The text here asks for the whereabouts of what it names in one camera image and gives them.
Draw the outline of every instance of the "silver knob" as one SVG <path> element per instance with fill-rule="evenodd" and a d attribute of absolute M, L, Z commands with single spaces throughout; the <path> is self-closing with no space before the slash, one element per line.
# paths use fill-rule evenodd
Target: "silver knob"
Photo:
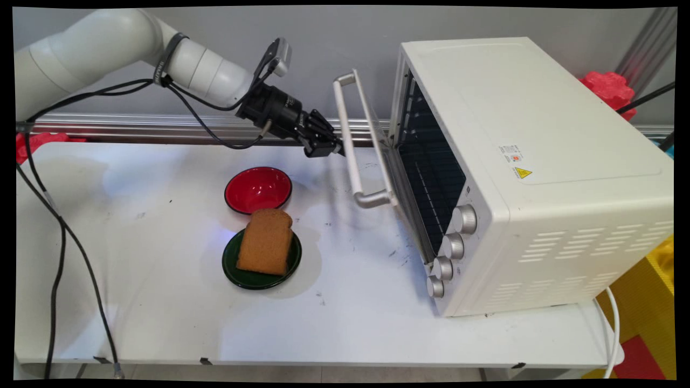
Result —
<path fill-rule="evenodd" d="M 443 282 L 434 275 L 426 279 L 426 292 L 432 298 L 443 298 Z"/>
<path fill-rule="evenodd" d="M 453 227 L 458 233 L 472 234 L 477 230 L 477 214 L 470 205 L 462 205 L 453 209 Z"/>
<path fill-rule="evenodd" d="M 453 264 L 451 264 L 451 259 L 443 256 L 435 258 L 433 260 L 431 273 L 441 280 L 453 279 Z"/>
<path fill-rule="evenodd" d="M 451 233 L 443 236 L 441 240 L 441 252 L 443 256 L 449 259 L 462 259 L 465 256 L 465 244 L 462 242 L 462 237 L 459 233 Z"/>

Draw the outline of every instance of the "floor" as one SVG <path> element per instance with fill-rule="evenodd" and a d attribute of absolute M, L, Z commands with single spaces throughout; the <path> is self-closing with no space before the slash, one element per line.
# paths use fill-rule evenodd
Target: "floor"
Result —
<path fill-rule="evenodd" d="M 24 370 L 42 376 L 43 365 Z M 476 368 L 396 367 L 246 367 L 221 365 L 123 365 L 134 380 L 189 380 L 243 382 L 465 382 L 482 381 Z M 112 378 L 112 365 L 85 365 L 81 378 Z"/>

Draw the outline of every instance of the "toast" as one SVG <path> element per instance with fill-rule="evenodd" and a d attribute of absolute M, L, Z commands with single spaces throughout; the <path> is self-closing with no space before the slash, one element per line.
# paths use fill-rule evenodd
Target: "toast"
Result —
<path fill-rule="evenodd" d="M 263 208 L 252 213 L 239 246 L 237 268 L 270 275 L 288 272 L 293 219 L 284 211 Z"/>

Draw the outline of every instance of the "toaster oven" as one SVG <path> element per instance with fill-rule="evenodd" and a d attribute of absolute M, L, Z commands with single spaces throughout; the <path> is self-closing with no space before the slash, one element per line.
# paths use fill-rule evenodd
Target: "toaster oven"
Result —
<path fill-rule="evenodd" d="M 591 300 L 673 233 L 673 161 L 527 38 L 403 43 L 384 133 L 334 81 L 361 207 L 392 206 L 443 316 Z M 384 188 L 364 193 L 343 87 Z"/>

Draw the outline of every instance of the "bowl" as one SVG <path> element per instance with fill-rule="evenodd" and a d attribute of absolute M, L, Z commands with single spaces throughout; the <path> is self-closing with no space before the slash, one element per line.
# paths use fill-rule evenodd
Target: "bowl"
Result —
<path fill-rule="evenodd" d="M 235 175 L 225 186 L 225 203 L 238 213 L 279 208 L 293 192 L 287 174 L 273 167 L 254 167 Z"/>
<path fill-rule="evenodd" d="M 237 259 L 239 259 L 239 248 L 242 245 L 244 231 L 245 229 L 242 229 L 231 238 L 223 251 L 223 272 L 233 284 L 248 290 L 265 290 L 281 284 L 295 272 L 299 262 L 302 261 L 302 243 L 294 232 L 288 250 L 288 272 L 285 275 L 269 275 L 238 269 Z"/>

